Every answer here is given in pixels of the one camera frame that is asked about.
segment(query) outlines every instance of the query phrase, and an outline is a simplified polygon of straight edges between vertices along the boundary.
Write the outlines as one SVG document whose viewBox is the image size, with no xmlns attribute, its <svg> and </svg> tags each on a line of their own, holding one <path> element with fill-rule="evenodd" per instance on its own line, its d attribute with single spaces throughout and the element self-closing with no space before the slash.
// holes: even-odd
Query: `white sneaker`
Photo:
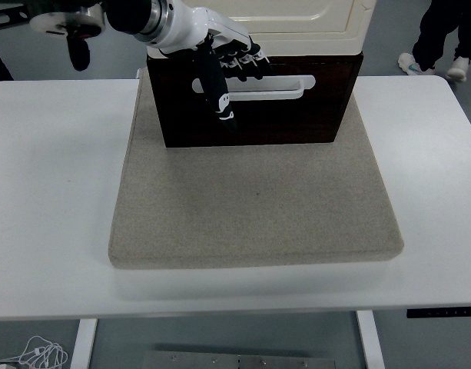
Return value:
<svg viewBox="0 0 471 369">
<path fill-rule="evenodd" d="M 399 60 L 397 61 L 400 68 L 403 69 L 408 75 L 434 75 L 435 68 L 430 68 L 425 71 L 422 71 L 420 65 L 416 63 L 414 57 L 407 52 L 399 55 Z"/>
<path fill-rule="evenodd" d="M 467 70 L 469 69 L 470 60 L 459 56 L 453 61 L 452 67 L 447 71 L 446 79 L 452 82 L 467 81 Z"/>
</svg>

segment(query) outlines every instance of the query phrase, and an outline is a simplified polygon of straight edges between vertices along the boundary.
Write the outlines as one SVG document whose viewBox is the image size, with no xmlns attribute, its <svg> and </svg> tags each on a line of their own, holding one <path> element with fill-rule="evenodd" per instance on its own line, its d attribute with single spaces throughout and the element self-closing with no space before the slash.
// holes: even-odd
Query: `wooden box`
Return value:
<svg viewBox="0 0 471 369">
<path fill-rule="evenodd" d="M 173 147 L 332 142 L 360 70 L 363 54 L 272 56 L 276 75 L 312 75 L 300 98 L 232 101 L 238 129 L 229 132 L 203 94 L 193 91 L 191 61 L 152 58 L 147 67 L 165 145 Z"/>
</svg>

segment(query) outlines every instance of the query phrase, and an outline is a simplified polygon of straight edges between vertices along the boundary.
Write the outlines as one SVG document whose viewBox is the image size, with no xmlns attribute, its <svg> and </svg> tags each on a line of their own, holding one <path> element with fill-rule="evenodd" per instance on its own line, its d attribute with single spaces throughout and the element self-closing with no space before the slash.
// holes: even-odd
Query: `white handle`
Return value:
<svg viewBox="0 0 471 369">
<path fill-rule="evenodd" d="M 262 79 L 247 78 L 246 82 L 238 78 L 228 78 L 227 87 L 231 101 L 291 100 L 300 98 L 305 90 L 315 86 L 312 75 L 270 75 Z M 199 79 L 192 82 L 192 89 L 203 93 Z"/>
</svg>

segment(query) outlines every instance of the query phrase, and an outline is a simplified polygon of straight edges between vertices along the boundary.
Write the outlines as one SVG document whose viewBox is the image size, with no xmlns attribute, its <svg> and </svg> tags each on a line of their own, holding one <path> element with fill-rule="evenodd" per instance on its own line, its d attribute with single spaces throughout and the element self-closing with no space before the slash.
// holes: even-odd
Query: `gray mat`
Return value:
<svg viewBox="0 0 471 369">
<path fill-rule="evenodd" d="M 332 144 L 167 149 L 144 72 L 111 229 L 116 268 L 382 261 L 402 249 L 353 97 Z"/>
</svg>

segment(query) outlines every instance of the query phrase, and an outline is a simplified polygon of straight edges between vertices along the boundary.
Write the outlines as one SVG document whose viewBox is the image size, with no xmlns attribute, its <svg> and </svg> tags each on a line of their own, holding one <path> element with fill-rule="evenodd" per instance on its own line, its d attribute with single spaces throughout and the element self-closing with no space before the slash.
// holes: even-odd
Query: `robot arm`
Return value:
<svg viewBox="0 0 471 369">
<path fill-rule="evenodd" d="M 243 25 L 208 8 L 190 8 L 181 0 L 139 1 L 138 9 L 131 9 L 131 14 L 146 13 L 148 3 L 150 16 L 147 21 L 143 18 L 144 27 L 139 31 L 137 23 L 126 20 L 123 13 L 116 13 L 122 7 L 114 0 L 108 3 L 109 22 L 118 31 L 133 33 L 137 40 L 160 49 L 169 58 L 192 59 L 208 104 L 225 126 L 234 131 L 237 124 L 225 77 L 243 81 L 248 75 L 255 78 L 271 75 L 269 61 L 260 47 L 252 42 Z"/>
<path fill-rule="evenodd" d="M 272 75 L 269 61 L 243 25 L 208 8 L 190 8 L 181 0 L 23 2 L 31 28 L 67 40 L 77 70 L 88 66 L 90 53 L 85 40 L 104 30 L 104 14 L 114 29 L 134 35 L 165 56 L 193 60 L 208 104 L 230 131 L 237 123 L 225 78 L 244 81 L 247 76 Z"/>
</svg>

